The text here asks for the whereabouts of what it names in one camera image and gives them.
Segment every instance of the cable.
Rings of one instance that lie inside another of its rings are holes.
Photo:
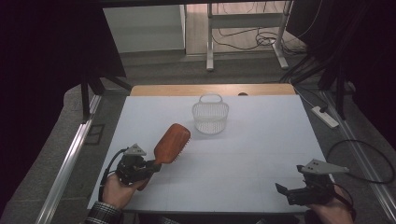
[[[275,1],[274,1],[274,8],[275,8],[275,11],[277,12],[277,8],[276,8],[276,5],[275,5]]]
[[[253,10],[255,5],[256,5],[256,2],[253,2],[253,7],[247,13],[249,13],[251,10]]]
[[[289,47],[286,45],[287,42],[285,42],[285,40],[282,38],[282,50],[283,52],[285,52],[286,54],[289,55],[298,55],[298,54],[306,54],[307,50],[306,48],[302,48],[302,49],[289,49]]]
[[[221,3],[222,4],[222,6],[223,6],[223,11],[224,11],[224,13],[225,14],[228,14],[228,12],[225,10],[225,4],[224,3]]]
[[[391,177],[390,177],[390,179],[388,179],[388,180],[386,180],[386,181],[376,181],[376,180],[370,180],[370,179],[366,179],[366,178],[363,178],[363,177],[360,177],[360,176],[356,176],[356,175],[353,175],[353,174],[350,174],[350,173],[347,173],[346,175],[349,175],[349,176],[351,176],[352,178],[359,179],[359,180],[361,180],[361,181],[365,181],[365,182],[369,182],[369,183],[373,183],[373,184],[389,184],[389,183],[392,183],[392,182],[394,181],[394,179],[395,179],[395,168],[393,167],[393,165],[392,165],[392,163],[390,162],[390,160],[388,160],[388,158],[384,155],[384,153],[382,153],[379,149],[377,149],[376,147],[373,147],[373,146],[371,146],[370,144],[365,143],[365,142],[363,142],[363,141],[361,141],[361,140],[346,139],[346,140],[337,142],[336,144],[334,144],[334,145],[329,149],[329,152],[328,152],[327,155],[326,155],[326,161],[329,159],[330,155],[332,154],[332,152],[334,151],[334,149],[335,149],[337,146],[339,146],[340,144],[346,143],[346,142],[357,142],[357,143],[362,143],[362,144],[368,146],[368,147],[369,147],[370,149],[372,149],[373,151],[377,152],[377,153],[387,162],[387,164],[389,165],[389,168],[390,168],[390,170],[391,170]]]
[[[305,97],[303,97],[303,95],[299,92],[299,91],[297,91],[297,93],[301,96],[301,98],[303,98],[303,100],[305,100],[307,103],[309,103],[311,106],[312,106],[312,108],[313,107],[315,107],[313,104],[311,104],[308,100],[306,100],[305,99]]]
[[[232,33],[232,34],[229,34],[229,35],[224,35],[224,34],[221,33],[221,30],[220,30],[220,29],[218,29],[218,30],[219,30],[219,33],[220,33],[221,36],[227,37],[227,36],[231,36],[231,35],[240,35],[240,34],[242,34],[242,33],[247,33],[247,32],[255,31],[255,30],[258,30],[258,29],[260,29],[260,28],[248,29],[248,30],[245,30],[245,31],[240,31],[240,32]]]
[[[346,206],[346,208],[349,210],[350,215],[352,216],[352,220],[355,221],[356,209],[353,207],[352,196],[350,195],[349,191],[347,191],[344,187],[341,187],[340,185],[336,185],[336,184],[334,184],[334,185],[340,187],[341,189],[343,189],[348,194],[348,196],[349,196],[349,198],[351,200],[351,203],[346,198],[344,198],[343,196],[338,194],[337,192],[335,192],[335,191],[332,192],[332,196]]]
[[[257,45],[256,45],[255,47],[252,47],[252,48],[243,49],[243,48],[239,48],[239,47],[234,46],[234,45],[229,45],[229,44],[220,43],[218,40],[215,39],[214,36],[212,36],[212,38],[213,38],[213,41],[216,42],[216,43],[219,44],[219,45],[228,46],[228,47],[231,47],[231,48],[234,48],[234,49],[241,49],[241,50],[256,49],[256,48],[258,48],[259,46],[271,46],[271,45],[272,45],[272,42],[271,42],[270,40],[272,40],[272,39],[274,39],[274,38],[273,38],[273,37],[261,36],[261,34],[272,34],[272,35],[275,35],[275,34],[274,34],[274,33],[271,33],[271,32],[260,32],[260,29],[261,29],[261,28],[255,28],[255,29],[246,30],[246,31],[241,32],[241,33],[244,33],[244,32],[247,32],[247,31],[258,30],[258,34],[256,35],[256,43],[257,43]]]
[[[256,11],[256,13],[259,12],[259,3],[256,4],[256,10],[255,11]]]
[[[111,159],[110,163],[108,164],[107,168],[105,169],[105,171],[103,172],[103,176],[102,176],[102,180],[100,181],[100,186],[99,186],[99,195],[98,195],[98,200],[99,202],[103,201],[103,190],[105,188],[105,183],[107,181],[107,176],[110,173],[109,170],[111,168],[111,164],[113,164],[114,160],[122,153],[125,152],[128,148],[125,149],[121,149],[120,151],[118,151],[116,153],[116,155],[114,155],[114,157]]]
[[[297,71],[300,66],[304,65],[311,58],[310,55],[306,55],[301,59],[296,65],[294,65],[283,77],[280,78],[279,83],[286,83],[295,71]]]
[[[352,207],[353,207],[354,202],[353,202],[352,195],[349,193],[349,191],[347,191],[346,188],[344,188],[343,186],[341,186],[341,185],[339,185],[339,184],[336,184],[336,183],[332,183],[332,184],[335,185],[335,186],[337,186],[338,188],[340,188],[340,189],[342,189],[343,191],[346,192],[346,194],[347,194],[347,196],[348,196],[348,198],[349,198],[349,200],[350,200],[350,204],[351,204]]]
[[[310,91],[310,90],[308,90],[308,89],[306,89],[306,88],[303,88],[303,87],[301,87],[301,86],[298,86],[298,88],[301,88],[301,89],[303,89],[304,91],[308,91],[309,93],[311,93],[311,94],[313,94],[314,96],[316,96],[323,104],[325,104],[325,106],[321,106],[321,107],[320,107],[320,112],[321,112],[321,113],[325,112],[326,109],[327,109],[327,107],[329,107],[329,105],[326,103],[326,101],[324,101],[322,98],[320,98],[320,97],[319,97],[318,95],[316,95],[314,92],[312,92],[312,91]],[[297,86],[295,86],[294,89],[299,93],[299,95],[300,95],[301,97],[303,97],[303,96],[301,95],[301,93],[297,90]]]
[[[286,8],[286,1],[285,1],[285,3],[283,4],[283,12],[285,12],[285,8]]]

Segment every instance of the metal stand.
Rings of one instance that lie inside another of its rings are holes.
[[[232,14],[232,15],[213,15],[212,4],[207,4],[208,17],[208,36],[206,52],[206,70],[213,71],[213,42],[212,30],[221,28],[251,28],[251,27],[279,27],[275,43],[272,44],[276,57],[282,69],[288,69],[285,56],[281,48],[283,33],[288,22],[291,1],[286,3],[283,13],[260,13],[260,14]]]

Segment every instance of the white wall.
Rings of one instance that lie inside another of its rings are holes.
[[[104,8],[119,53],[184,49],[184,7]]]

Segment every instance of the orange brush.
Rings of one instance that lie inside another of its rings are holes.
[[[187,128],[177,123],[172,124],[154,148],[154,164],[172,163],[189,142],[190,137],[191,133]],[[151,177],[138,190],[143,190],[150,179]]]

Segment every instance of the wire basket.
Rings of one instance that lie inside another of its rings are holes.
[[[204,102],[203,98],[218,96],[217,102]],[[229,107],[217,93],[206,93],[199,98],[199,102],[192,107],[195,128],[201,133],[215,134],[224,130],[227,122]]]

